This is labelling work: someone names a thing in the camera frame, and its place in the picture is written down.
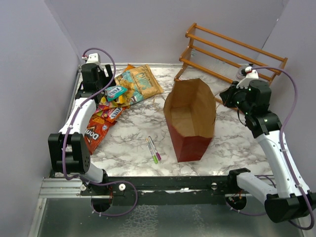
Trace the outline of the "red brown paper bag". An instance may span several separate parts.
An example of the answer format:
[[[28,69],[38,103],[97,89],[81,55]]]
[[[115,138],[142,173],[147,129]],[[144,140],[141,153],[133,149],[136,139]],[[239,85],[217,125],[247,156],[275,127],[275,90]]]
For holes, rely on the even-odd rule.
[[[199,161],[215,134],[217,98],[200,78],[174,79],[162,107],[178,162]]]

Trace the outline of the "gold foil snack bag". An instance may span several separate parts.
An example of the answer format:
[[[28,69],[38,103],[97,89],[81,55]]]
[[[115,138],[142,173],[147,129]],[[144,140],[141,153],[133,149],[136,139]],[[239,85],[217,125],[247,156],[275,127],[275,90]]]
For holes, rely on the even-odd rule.
[[[117,85],[127,89],[124,93],[126,102],[122,104],[123,107],[163,93],[162,87],[147,64],[123,72],[115,81]]]

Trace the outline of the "yellow kettle chips bag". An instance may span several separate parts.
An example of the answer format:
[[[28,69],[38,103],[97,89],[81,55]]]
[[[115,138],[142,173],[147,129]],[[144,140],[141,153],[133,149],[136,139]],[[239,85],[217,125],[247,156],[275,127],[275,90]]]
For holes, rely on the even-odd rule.
[[[133,69],[133,68],[135,68],[135,67],[133,65],[131,65],[131,64],[128,64],[127,67],[126,67],[127,70],[130,70],[130,69]]]

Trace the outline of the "teal white snack bag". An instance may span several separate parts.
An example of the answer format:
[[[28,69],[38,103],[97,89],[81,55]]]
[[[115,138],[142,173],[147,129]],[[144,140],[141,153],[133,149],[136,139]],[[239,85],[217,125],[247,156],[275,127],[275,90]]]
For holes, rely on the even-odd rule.
[[[116,86],[111,86],[111,87],[106,88],[105,95],[106,95],[107,101],[113,101],[117,99],[118,97],[120,97],[121,95],[123,95],[127,91],[128,91],[127,88],[120,85],[116,85]]]

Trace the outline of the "colourful orange candy bag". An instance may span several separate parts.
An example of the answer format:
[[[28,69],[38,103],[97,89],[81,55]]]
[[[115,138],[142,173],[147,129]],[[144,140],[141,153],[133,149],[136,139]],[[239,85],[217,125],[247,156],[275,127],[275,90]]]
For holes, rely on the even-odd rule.
[[[116,107],[107,110],[97,109],[95,115],[110,123],[114,123],[125,109],[126,107]]]

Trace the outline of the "red doritos chip bag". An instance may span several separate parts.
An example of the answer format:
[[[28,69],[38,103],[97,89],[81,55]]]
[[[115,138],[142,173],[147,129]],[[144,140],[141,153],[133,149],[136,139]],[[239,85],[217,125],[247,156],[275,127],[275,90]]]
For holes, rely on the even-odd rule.
[[[90,118],[84,133],[84,140],[91,155],[107,135],[109,128],[115,124],[116,122],[111,123],[97,115]]]

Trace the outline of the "yellow m&m's packet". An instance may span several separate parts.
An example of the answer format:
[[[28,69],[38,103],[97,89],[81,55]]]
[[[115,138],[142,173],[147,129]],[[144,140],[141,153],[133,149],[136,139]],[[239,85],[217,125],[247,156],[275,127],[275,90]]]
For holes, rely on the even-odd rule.
[[[121,105],[124,104],[128,101],[127,97],[125,94],[120,95],[119,97],[117,97],[116,99],[114,99],[114,102],[116,102],[117,104]]]

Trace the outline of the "orange white snack box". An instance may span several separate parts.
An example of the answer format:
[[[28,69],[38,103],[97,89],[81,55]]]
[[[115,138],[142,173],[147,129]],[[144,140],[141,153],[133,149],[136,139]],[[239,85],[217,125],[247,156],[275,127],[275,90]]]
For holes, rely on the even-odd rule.
[[[95,112],[98,113],[100,111],[106,111],[108,109],[113,109],[118,106],[119,105],[115,101],[107,101],[107,98],[103,96]]]

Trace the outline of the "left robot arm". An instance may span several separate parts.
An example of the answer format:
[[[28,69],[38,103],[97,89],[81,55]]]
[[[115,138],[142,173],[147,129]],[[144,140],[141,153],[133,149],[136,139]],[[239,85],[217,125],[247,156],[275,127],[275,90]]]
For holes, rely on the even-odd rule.
[[[75,94],[75,106],[65,125],[58,133],[48,137],[51,166],[54,172],[63,173],[67,180],[80,178],[85,186],[99,195],[109,189],[105,170],[91,163],[90,152],[84,140],[86,128],[107,85],[114,85],[115,68],[109,64],[85,63],[81,66],[82,82]]]

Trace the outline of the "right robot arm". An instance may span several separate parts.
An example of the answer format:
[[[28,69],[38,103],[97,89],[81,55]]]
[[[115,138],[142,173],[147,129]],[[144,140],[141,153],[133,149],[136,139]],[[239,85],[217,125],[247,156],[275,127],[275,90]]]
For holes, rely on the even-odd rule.
[[[255,79],[241,87],[238,81],[233,81],[220,97],[224,106],[236,108],[245,115],[245,125],[264,151],[277,184],[271,187],[247,168],[241,168],[229,172],[228,190],[232,193],[244,190],[253,195],[275,223],[308,216],[316,207],[316,195],[295,167],[285,135],[280,132],[279,117],[269,110],[268,83]]]

